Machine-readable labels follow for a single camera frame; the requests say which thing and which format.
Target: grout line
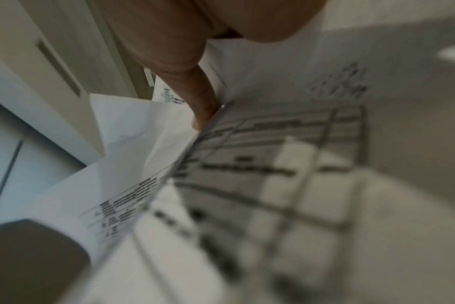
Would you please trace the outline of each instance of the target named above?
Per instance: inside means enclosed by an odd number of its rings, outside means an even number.
[[[14,150],[14,154],[12,155],[11,161],[9,162],[9,165],[7,166],[7,170],[4,174],[4,176],[2,177],[2,180],[0,183],[0,198],[1,198],[3,190],[8,182],[9,176],[14,167],[14,163],[16,162],[16,159],[18,158],[19,152],[20,152],[23,144],[24,144],[24,139],[19,140],[19,142],[17,143],[16,149]]]

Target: hand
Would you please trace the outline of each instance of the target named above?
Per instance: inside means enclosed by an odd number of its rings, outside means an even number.
[[[206,41],[230,30],[256,42],[286,39],[327,0],[97,1],[131,54],[189,104],[200,130],[219,108],[198,65]]]

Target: skin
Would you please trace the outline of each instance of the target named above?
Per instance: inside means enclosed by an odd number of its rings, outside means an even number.
[[[200,130],[219,109],[198,62],[208,39],[236,32],[269,43],[297,32],[327,0],[97,0],[114,32],[143,66],[191,107]]]

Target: human hand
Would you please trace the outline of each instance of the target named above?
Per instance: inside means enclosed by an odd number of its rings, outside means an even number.
[[[219,108],[198,62],[206,41],[234,30],[248,40],[286,39],[327,0],[97,0],[126,48],[194,112],[202,129]]]

